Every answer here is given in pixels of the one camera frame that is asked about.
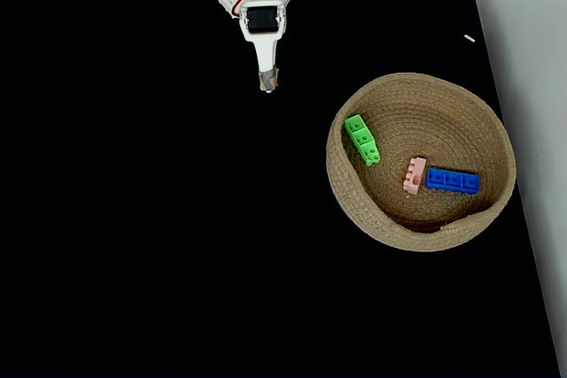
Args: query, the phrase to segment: black mat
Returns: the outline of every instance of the black mat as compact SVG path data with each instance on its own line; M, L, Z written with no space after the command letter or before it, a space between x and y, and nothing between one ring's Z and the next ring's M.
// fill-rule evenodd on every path
M2 11L6 173L58 237L58 296L43 242L42 308L0 373L558 375L517 191L422 254L364 235L327 180L330 123L378 76L427 73L500 116L475 0L294 0L271 95L216 0Z

